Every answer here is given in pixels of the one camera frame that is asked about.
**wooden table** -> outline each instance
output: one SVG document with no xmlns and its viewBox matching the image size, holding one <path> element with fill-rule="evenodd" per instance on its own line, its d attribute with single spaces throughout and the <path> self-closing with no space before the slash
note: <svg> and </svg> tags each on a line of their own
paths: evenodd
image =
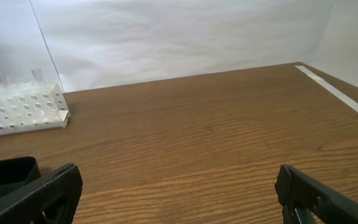
<svg viewBox="0 0 358 224">
<path fill-rule="evenodd" d="M 0 159 L 78 165 L 74 223 L 281 223 L 280 164 L 358 202 L 358 113 L 295 64 L 67 93 L 66 129 L 2 136 Z"/>
</svg>

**white line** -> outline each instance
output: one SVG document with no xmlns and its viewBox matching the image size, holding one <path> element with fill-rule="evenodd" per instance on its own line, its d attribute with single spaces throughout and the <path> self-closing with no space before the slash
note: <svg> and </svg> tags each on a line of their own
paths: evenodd
<svg viewBox="0 0 358 224">
<path fill-rule="evenodd" d="M 358 102 L 352 100 L 348 96 L 346 96 L 343 92 L 339 91 L 337 88 L 333 87 L 331 84 L 326 82 L 324 79 L 319 77 L 318 75 L 314 74 L 311 70 L 308 70 L 306 67 L 300 65 L 295 65 L 296 68 L 301 70 L 303 73 L 305 73 L 307 76 L 312 78 L 314 81 L 319 83 L 322 87 L 324 87 L 326 90 L 328 90 L 330 93 L 332 93 L 334 96 L 338 97 L 342 102 L 350 106 L 352 109 L 358 112 Z"/>
</svg>

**black container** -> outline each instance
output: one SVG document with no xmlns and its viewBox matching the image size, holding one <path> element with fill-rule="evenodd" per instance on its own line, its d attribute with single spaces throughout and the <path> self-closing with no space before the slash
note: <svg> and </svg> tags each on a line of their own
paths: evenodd
<svg viewBox="0 0 358 224">
<path fill-rule="evenodd" d="M 33 157 L 0 161 L 0 198 L 41 177 Z"/>
</svg>

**white plastic basket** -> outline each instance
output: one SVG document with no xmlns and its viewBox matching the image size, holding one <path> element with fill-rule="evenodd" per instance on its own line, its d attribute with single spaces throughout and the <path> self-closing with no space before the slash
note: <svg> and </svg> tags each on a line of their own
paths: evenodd
<svg viewBox="0 0 358 224">
<path fill-rule="evenodd" d="M 0 85 L 0 135 L 65 128 L 69 117 L 58 82 Z"/>
</svg>

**brown wood surface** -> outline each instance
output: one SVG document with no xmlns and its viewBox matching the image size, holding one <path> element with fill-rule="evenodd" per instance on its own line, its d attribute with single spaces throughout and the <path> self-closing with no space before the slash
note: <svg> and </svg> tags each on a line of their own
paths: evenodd
<svg viewBox="0 0 358 224">
<path fill-rule="evenodd" d="M 78 165 L 74 223 L 281 223 L 280 164 L 358 202 L 358 113 L 294 63 L 65 98 L 66 129 L 1 136 L 0 159 L 34 156 L 44 174 Z"/>
</svg>

